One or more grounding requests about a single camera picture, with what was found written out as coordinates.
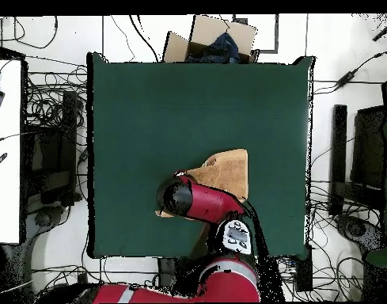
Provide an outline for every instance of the electrical wire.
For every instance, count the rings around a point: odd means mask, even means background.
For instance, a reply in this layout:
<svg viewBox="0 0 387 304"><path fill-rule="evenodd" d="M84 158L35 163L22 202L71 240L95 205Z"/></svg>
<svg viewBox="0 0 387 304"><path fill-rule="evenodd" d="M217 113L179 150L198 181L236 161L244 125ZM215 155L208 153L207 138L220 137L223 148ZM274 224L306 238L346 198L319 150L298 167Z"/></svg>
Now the electrical wire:
<svg viewBox="0 0 387 304"><path fill-rule="evenodd" d="M43 60L47 60L47 61L52 61L52 62L57 62L57 63L62 63L62 64L67 64L67 65L74 65L76 67L86 67L86 65L83 65L83 64L74 64L74 63L69 63L69 62L64 62L64 61L60 61L60 60L57 60L57 59L48 59L46 57L39 57L39 56L28 56L26 55L25 56L26 58L29 58L29 59L43 59Z"/></svg>
<svg viewBox="0 0 387 304"><path fill-rule="evenodd" d="M0 74L2 73L3 68L4 68L7 64L9 64L10 62L12 62L12 61L14 61L14 59L9 60L9 61L7 61L5 64L2 65L2 67L0 68Z"/></svg>
<svg viewBox="0 0 387 304"><path fill-rule="evenodd" d="M342 78L340 78L338 81L336 81L335 85L317 89L316 91L314 91L313 95L315 95L315 94L328 94L328 93L333 93L333 92L337 91L339 88L345 86L348 82L350 82L351 79L355 76L355 74L359 71L359 69L361 67L363 67L366 63L368 63L372 59L376 59L378 57L382 57L383 55L386 55L386 54L387 54L387 51L383 51L383 52L379 52L379 53L373 55L372 57L370 57L369 59L364 61L361 65L356 67L353 71L349 71L348 73L346 73ZM332 89L332 88L335 88L335 89L332 90L332 91L329 91L329 92L317 93L317 91L319 91L321 89Z"/></svg>
<svg viewBox="0 0 387 304"><path fill-rule="evenodd" d="M129 15L129 18L130 18L130 21L131 21L131 23L132 23L132 25L133 25L135 31L139 34L139 36L142 38L142 40L146 43L146 45L147 45L148 47L150 47L151 51L154 53L155 60L156 60L157 63L158 63L159 61L158 61L158 57L157 57L157 54L156 54L155 50L154 50L154 49L151 47L151 45L147 42L147 40L144 38L144 36L141 35L141 33L139 32L139 30L138 30L137 27L135 26L135 23L134 23L134 21L133 21L133 17L132 17L131 15Z"/></svg>
<svg viewBox="0 0 387 304"><path fill-rule="evenodd" d="M30 280L30 281L28 281L28 282L26 282L26 283L19 284L18 286L15 286L15 287L13 287L13 288L7 289L6 291L0 291L0 294L7 293L7 292L10 292L10 291L14 291L14 290L16 290L16 289L18 289L18 288L22 288L22 287L24 287L24 286L27 286L27 285L29 285L32 281L33 281L33 280Z"/></svg>
<svg viewBox="0 0 387 304"><path fill-rule="evenodd" d="M355 139L355 137L350 138L350 139L348 139L347 141L345 141L345 143L349 143L350 141L352 141L352 140L354 140L354 139ZM320 158L320 157L323 156L324 154L328 153L331 149L332 149L332 147L330 147L328 150L326 150L325 152L321 153L321 154L318 155L316 158L314 158L313 161L311 162L310 168L313 167L314 162L315 162L318 158Z"/></svg>
<svg viewBox="0 0 387 304"><path fill-rule="evenodd" d="M81 162L79 162L78 164L77 164L77 166L76 166L76 174L78 175L78 185L79 185L79 190L81 190L81 194L82 194L82 197L83 197L83 199L84 200L86 200L86 202L88 201L88 199L87 199L87 197L84 195L84 193L83 193L83 191L82 191L82 186L81 186L81 178L80 178L80 176L79 176L79 173L78 173L78 170L79 170L79 164L80 164Z"/></svg>
<svg viewBox="0 0 387 304"><path fill-rule="evenodd" d="M23 25L19 22L17 17L14 17L14 24L13 24L13 26L14 26L14 39L18 43L27 45L27 46L32 47L32 48L45 49L46 47L48 47L52 43L52 41L55 39L55 37L57 35L57 32L58 32L58 17L54 16L54 18L55 18L54 35L52 36L51 40L46 45L44 45L43 47L37 47L36 45L32 45L32 44L28 44L28 43L20 41L23 37L25 37L25 29L24 29ZM16 22L21 26L21 29L23 30L23 35L20 36L20 37L17 37L17 35L16 35Z"/></svg>
<svg viewBox="0 0 387 304"><path fill-rule="evenodd" d="M338 281L338 286L340 287L340 290L341 290L341 293L342 295L345 297L345 299L349 302L352 302L353 299L351 298L348 298L345 293L343 292L343 286L342 286L342 283L341 283L341 278L340 278L340 265L346 261L346 260L354 260L354 261L358 261L362 266L364 266L365 264L360 260L360 259L357 259L356 257L352 257L352 256L349 256L349 257L345 257L343 258L337 265L336 265L336 278L337 278L337 281ZM358 286L355 285L356 288L358 288L359 290L362 290L361 286L360 286L360 283Z"/></svg>
<svg viewBox="0 0 387 304"><path fill-rule="evenodd" d="M128 44L128 38L127 38L127 35L126 33L117 25L116 21L114 20L114 17L112 15L110 15L110 17L112 18L114 24L116 25L116 27L123 33L123 35L126 37L126 42L127 42L127 46L128 46L128 50L130 50L130 53L133 54L133 58L130 59L128 62L131 62L134 58L135 58L135 55L134 55L134 52L131 50L130 48L130 45Z"/></svg>

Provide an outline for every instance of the white floor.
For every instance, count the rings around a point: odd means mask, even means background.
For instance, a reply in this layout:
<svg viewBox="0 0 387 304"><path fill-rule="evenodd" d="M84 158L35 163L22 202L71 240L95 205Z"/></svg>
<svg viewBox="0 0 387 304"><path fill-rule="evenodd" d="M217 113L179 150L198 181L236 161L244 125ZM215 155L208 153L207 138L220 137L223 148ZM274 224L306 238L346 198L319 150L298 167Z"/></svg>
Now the white floor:
<svg viewBox="0 0 387 304"><path fill-rule="evenodd" d="M73 64L85 64L85 56L88 51L102 52L110 62L126 62L133 58L138 62L153 62L152 51L144 44L133 29L128 16L113 16L117 25L127 34L126 36L116 27L111 17L58 17L59 27L56 38L45 49L36 49L17 41L6 41L3 47L23 52L26 55L43 58L58 59ZM222 15L226 20L231 20L232 15ZM274 15L237 14L237 17L247 17L249 24L259 30L255 40L255 48L273 49L274 47ZM55 19L53 17L19 17L25 27L25 37L22 41L29 44L43 46L52 37ZM182 37L188 38L192 15L176 16L141 16L142 34L148 39L158 58L161 59L165 44L166 34L172 30ZM263 63L292 63L303 55L317 57L314 68L314 90L322 87L333 86L335 81L349 70L355 69L360 63L380 51L387 50L387 36L378 42L372 38L379 32L384 22L375 19L374 15L360 17L350 14L280 14L279 17L279 52L277 54L261 55L259 62ZM17 28L17 36L22 32ZM13 38L13 18L3 20L3 38ZM28 71L53 71L69 73L76 66L52 62L44 59L27 59ZM36 84L44 84L43 74L32 75ZM347 105L347 136L354 134L354 118L361 108L382 105L380 83L387 80L387 55L368 62L356 74L353 83L347 84L342 89L330 94L321 94L314 97L313 109L313 151L312 157L323 153L330 147L331 118L334 105ZM79 130L85 135L85 129ZM347 148L347 179L351 169L352 142ZM328 181L329 154L323 155L313 165L312 179ZM79 173L85 173L86 164L81 165ZM327 184L314 184L327 190ZM86 185L82 190L87 196ZM32 268L43 269L57 266L80 265L82 250L84 249L87 233L88 208L87 202L76 203L72 208L70 217L65 225L56 227L50 233L43 234L34 248L32 255ZM329 254L332 265L335 267L339 260L353 256L360 258L360 253L355 244L341 238L336 230L330 226L314 230L314 240L324 247ZM85 254L85 266L91 272L96 272L100 277L100 270L104 261L92 260ZM313 263L315 270L328 266L328 258L321 250L313 251ZM362 266L354 261L347 261L341 266L346 276L362 278ZM121 281L129 283L141 283L152 279L153 274L139 274L126 272L150 272L157 271L155 258L121 258L111 257L107 259L106 272L112 282ZM332 282L330 276L332 270L325 269L316 272L314 284ZM33 285L37 290L58 275L57 272L37 272L34 274ZM336 283L324 288L338 289ZM292 295L284 287L286 299L292 300ZM319 291L322 297L333 300L335 291ZM304 293L298 294L306 299ZM351 290L351 298L358 300L360 292ZM342 295L338 301L345 300Z"/></svg>

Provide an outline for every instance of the cardboard box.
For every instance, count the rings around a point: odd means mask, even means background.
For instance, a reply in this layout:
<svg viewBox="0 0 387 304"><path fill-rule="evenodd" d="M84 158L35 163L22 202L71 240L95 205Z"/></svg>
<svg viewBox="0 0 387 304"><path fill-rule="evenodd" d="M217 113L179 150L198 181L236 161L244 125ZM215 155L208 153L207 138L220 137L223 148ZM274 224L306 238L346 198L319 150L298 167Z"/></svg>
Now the cardboard box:
<svg viewBox="0 0 387 304"><path fill-rule="evenodd" d="M215 42L226 31L238 46L241 62L247 63L256 35L256 28L203 15L195 15L193 17L189 41L174 32L168 32L163 61L165 63L184 62L189 55L198 54L204 47Z"/></svg>

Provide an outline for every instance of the blue cloth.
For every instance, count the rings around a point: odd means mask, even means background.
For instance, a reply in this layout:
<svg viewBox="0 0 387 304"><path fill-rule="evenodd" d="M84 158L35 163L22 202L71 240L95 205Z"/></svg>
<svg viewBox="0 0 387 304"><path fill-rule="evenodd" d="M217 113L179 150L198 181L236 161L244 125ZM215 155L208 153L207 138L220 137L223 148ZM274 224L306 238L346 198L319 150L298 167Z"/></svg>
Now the blue cloth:
<svg viewBox="0 0 387 304"><path fill-rule="evenodd" d="M215 42L204 47L202 55L188 56L189 63L239 63L238 46L228 32L220 35Z"/></svg>

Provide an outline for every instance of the white table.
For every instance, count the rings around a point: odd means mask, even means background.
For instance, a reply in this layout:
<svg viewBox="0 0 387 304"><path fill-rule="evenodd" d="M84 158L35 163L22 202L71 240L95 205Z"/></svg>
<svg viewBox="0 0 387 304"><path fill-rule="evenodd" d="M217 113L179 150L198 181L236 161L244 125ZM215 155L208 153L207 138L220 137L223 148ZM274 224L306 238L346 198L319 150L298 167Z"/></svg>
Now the white table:
<svg viewBox="0 0 387 304"><path fill-rule="evenodd" d="M0 60L0 69L6 60ZM0 138L20 133L21 62L7 64L0 76L0 90L5 93L0 107ZM20 136L0 142L0 243L19 243L20 209Z"/></svg>

